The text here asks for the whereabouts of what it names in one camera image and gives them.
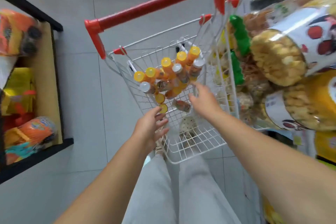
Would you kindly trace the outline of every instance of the pants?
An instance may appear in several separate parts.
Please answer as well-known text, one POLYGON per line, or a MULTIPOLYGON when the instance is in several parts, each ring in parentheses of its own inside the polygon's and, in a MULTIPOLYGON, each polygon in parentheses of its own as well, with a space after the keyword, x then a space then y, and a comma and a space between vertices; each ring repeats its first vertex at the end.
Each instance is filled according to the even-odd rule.
MULTIPOLYGON (((179 224, 241 224, 201 156, 180 164, 179 195, 179 224)), ((177 223, 171 180, 160 155, 141 171, 122 222, 129 223, 177 223)))

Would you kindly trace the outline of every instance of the hand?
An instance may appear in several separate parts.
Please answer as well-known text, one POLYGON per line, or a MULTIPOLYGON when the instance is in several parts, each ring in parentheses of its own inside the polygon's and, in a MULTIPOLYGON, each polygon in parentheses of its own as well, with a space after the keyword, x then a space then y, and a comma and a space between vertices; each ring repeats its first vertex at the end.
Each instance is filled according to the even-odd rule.
POLYGON ((169 130, 169 128, 158 130, 168 122, 166 118, 164 119, 165 113, 158 114, 160 111, 161 107, 157 106, 138 119, 131 137, 143 144, 146 154, 149 154, 155 148, 156 141, 169 130))
POLYGON ((208 120, 214 112, 222 110, 208 86, 202 85, 199 82, 192 82, 192 84, 198 90, 198 98, 189 93, 189 100, 200 116, 208 120))

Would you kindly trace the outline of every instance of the yellow toy vehicle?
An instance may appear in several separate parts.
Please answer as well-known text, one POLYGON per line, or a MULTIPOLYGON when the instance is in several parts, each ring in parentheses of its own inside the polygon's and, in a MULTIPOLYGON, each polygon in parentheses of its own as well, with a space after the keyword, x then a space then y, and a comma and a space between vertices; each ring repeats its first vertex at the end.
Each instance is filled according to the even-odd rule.
POLYGON ((0 10, 0 55, 31 56, 37 52, 36 41, 42 32, 38 21, 9 9, 0 10))

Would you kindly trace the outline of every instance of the floor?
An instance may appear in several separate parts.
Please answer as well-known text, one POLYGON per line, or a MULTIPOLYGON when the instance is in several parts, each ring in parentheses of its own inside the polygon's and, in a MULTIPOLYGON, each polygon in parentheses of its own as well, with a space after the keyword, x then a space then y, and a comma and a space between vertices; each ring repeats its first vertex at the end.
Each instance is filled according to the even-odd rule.
MULTIPOLYGON (((94 180, 141 116, 123 79, 96 53, 84 20, 147 0, 28 1, 64 26, 64 33, 57 37, 57 65, 65 136, 73 137, 75 143, 0 186, 0 222, 45 224, 52 223, 94 180)), ((112 50, 209 13, 211 2, 189 0, 107 30, 101 38, 106 49, 112 50)), ((247 192, 253 189, 244 185, 247 174, 231 150, 217 148, 204 158, 242 224, 260 222, 255 214, 260 209, 247 192)), ((178 166, 169 165, 169 170, 175 174, 178 166)), ((176 187, 176 175, 172 182, 176 187)))

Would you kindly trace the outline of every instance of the gray pants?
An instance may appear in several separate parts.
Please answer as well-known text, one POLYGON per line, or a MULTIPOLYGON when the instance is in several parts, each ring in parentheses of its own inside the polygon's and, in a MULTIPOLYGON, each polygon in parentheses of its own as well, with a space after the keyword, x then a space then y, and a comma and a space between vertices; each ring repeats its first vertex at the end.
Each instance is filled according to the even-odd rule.
MULTIPOLYGON (((201 156, 180 164, 180 224, 241 224, 201 156)), ((122 224, 175 224, 171 181, 163 158, 156 155, 139 176, 122 224)))

